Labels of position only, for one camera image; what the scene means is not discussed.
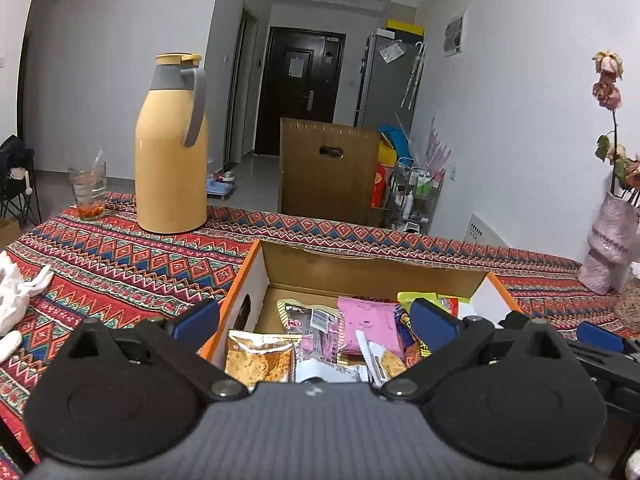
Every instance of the refrigerator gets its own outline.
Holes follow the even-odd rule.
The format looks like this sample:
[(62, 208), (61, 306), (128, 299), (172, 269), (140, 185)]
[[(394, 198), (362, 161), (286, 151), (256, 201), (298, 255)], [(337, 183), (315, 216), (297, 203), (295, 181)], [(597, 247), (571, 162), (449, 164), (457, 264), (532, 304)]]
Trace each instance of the refrigerator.
[(382, 124), (402, 127), (407, 137), (414, 118), (414, 108), (408, 109), (411, 92), (403, 108), (400, 103), (414, 66), (418, 47), (404, 43), (406, 52), (386, 63), (380, 50), (390, 46), (395, 40), (370, 35), (360, 70), (360, 94), (353, 125), (377, 131)]

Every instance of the red tablecloth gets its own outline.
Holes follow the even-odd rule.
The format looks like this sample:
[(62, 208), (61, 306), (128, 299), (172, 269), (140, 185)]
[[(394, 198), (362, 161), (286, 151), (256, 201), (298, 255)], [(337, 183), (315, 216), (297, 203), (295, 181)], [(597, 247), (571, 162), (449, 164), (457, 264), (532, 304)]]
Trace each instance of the red tablecloth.
[[(152, 235), (136, 223), (134, 197), (111, 194), (107, 208), (97, 222), (79, 221), (69, 208), (7, 248), (25, 279), (47, 263), (56, 274), (18, 324), (21, 348), (0, 367), (0, 415), (32, 454), (22, 408), (82, 319), (98, 317), (110, 328), (126, 328), (156, 314), (176, 316), (205, 298), (221, 300), (255, 237), (332, 253), (493, 270), (524, 312), (546, 317), (568, 337), (584, 320), (612, 332), (625, 329), (612, 312), (615, 295), (586, 290), (575, 278), (579, 264), (566, 258), (229, 208), (210, 208), (207, 224), (193, 233)], [(2, 454), (0, 478), (18, 478)]]

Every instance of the pink snack package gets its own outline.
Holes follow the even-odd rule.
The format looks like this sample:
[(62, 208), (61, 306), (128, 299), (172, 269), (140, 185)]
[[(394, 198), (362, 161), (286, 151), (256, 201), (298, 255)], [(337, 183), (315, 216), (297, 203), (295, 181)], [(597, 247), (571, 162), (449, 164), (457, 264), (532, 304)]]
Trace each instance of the pink snack package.
[(395, 303), (355, 300), (341, 296), (338, 309), (344, 317), (344, 344), (340, 352), (360, 354), (356, 330), (362, 330), (368, 341), (382, 345), (387, 350), (403, 358), (394, 313)]

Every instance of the flower stem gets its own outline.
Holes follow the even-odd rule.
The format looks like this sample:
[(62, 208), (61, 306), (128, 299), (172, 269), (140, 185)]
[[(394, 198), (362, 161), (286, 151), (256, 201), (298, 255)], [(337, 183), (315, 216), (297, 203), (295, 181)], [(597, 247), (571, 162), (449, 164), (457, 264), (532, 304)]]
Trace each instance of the flower stem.
[(618, 158), (618, 123), (616, 122), (616, 110), (611, 111), (613, 115), (613, 174), (611, 175), (611, 194), (616, 189), (616, 159)]

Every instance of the yellow thermos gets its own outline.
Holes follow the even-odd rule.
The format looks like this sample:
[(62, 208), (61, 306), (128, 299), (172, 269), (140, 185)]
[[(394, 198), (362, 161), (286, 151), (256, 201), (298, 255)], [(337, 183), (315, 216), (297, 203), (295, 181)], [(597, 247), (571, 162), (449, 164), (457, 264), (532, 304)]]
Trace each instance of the yellow thermos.
[(199, 54), (161, 54), (136, 125), (136, 204), (146, 231), (207, 220), (207, 87)]

